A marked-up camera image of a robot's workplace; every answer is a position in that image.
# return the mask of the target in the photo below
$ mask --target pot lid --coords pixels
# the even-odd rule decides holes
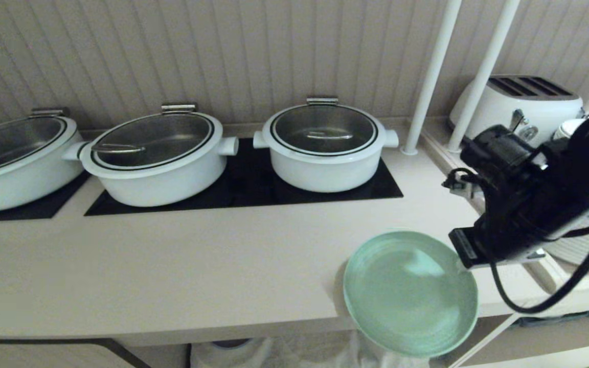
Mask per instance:
[[[206,144],[213,123],[200,114],[169,112],[124,123],[98,138],[91,150],[97,165],[138,170],[165,165]]]
[[[30,117],[0,124],[0,167],[40,151],[66,128],[65,121],[57,117]]]
[[[309,104],[274,119],[271,134],[293,151],[320,156],[347,154],[372,144],[378,129],[366,114],[341,105]]]

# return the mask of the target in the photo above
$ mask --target induction cooktop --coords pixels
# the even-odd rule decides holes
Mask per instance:
[[[293,187],[279,178],[271,168],[269,149],[254,149],[252,139],[245,138],[239,140],[238,154],[229,156],[222,176],[198,195],[158,207],[132,207],[117,202],[104,191],[85,215],[138,214],[402,197],[402,192],[383,160],[379,161],[378,169],[372,179],[350,191],[315,193]]]
[[[58,191],[20,207],[0,211],[0,221],[51,219],[88,178],[88,172],[82,172]]]

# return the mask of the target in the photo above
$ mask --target toaster knob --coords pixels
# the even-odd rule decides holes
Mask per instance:
[[[536,135],[538,135],[538,128],[533,125],[528,125],[527,122],[526,126],[521,128],[521,130],[519,130],[519,132],[516,134],[518,137],[522,138],[524,142],[530,142],[533,138],[535,138]]]

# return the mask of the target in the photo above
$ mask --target beige countertop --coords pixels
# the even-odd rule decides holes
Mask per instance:
[[[407,228],[450,244],[477,218],[420,148],[383,150],[395,199],[84,217],[103,191],[91,177],[53,219],[0,222],[0,338],[152,345],[353,328],[341,276],[363,242]],[[501,274],[519,303],[547,296],[521,265]],[[489,270],[474,275],[480,315],[510,313]]]

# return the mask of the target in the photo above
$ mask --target mint green plate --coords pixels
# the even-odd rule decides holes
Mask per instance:
[[[413,231],[370,239],[344,272],[344,299],[377,345],[414,358],[460,345],[477,322],[477,283],[448,245]]]

